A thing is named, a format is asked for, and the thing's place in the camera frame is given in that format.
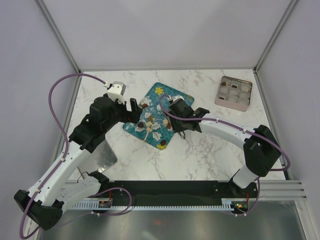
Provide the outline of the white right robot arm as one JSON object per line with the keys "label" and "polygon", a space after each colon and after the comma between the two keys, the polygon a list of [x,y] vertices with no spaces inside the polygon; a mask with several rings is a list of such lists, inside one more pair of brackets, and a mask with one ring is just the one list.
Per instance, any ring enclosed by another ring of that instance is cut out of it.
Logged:
{"label": "white right robot arm", "polygon": [[265,125],[250,127],[232,123],[203,108],[172,110],[167,115],[176,133],[189,130],[214,135],[243,150],[245,164],[228,185],[233,197],[241,197],[250,183],[268,175],[283,154],[271,130]]}

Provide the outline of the metal tongs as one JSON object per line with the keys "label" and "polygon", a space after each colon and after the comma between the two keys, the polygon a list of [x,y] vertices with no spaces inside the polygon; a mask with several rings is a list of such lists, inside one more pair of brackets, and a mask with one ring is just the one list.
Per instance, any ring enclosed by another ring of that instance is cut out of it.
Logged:
{"label": "metal tongs", "polygon": [[178,134],[183,140],[186,139],[186,128],[182,126],[180,120],[169,116],[167,113],[164,113],[165,118],[168,121],[169,129],[172,130],[175,134]]}

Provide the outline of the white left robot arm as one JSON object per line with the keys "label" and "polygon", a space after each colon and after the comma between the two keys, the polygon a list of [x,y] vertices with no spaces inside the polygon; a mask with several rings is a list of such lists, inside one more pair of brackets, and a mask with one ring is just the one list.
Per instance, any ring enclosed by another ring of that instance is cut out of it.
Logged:
{"label": "white left robot arm", "polygon": [[106,133],[117,123],[138,123],[142,108],[136,99],[130,99],[131,109],[119,99],[107,95],[98,97],[67,138],[64,152],[54,161],[45,174],[28,190],[18,190],[14,200],[23,211],[24,217],[32,219],[38,227],[49,230],[54,227],[63,213],[83,199],[97,195],[105,197],[110,190],[109,178],[97,170],[87,179],[62,190],[75,169],[87,160],[106,139]]}

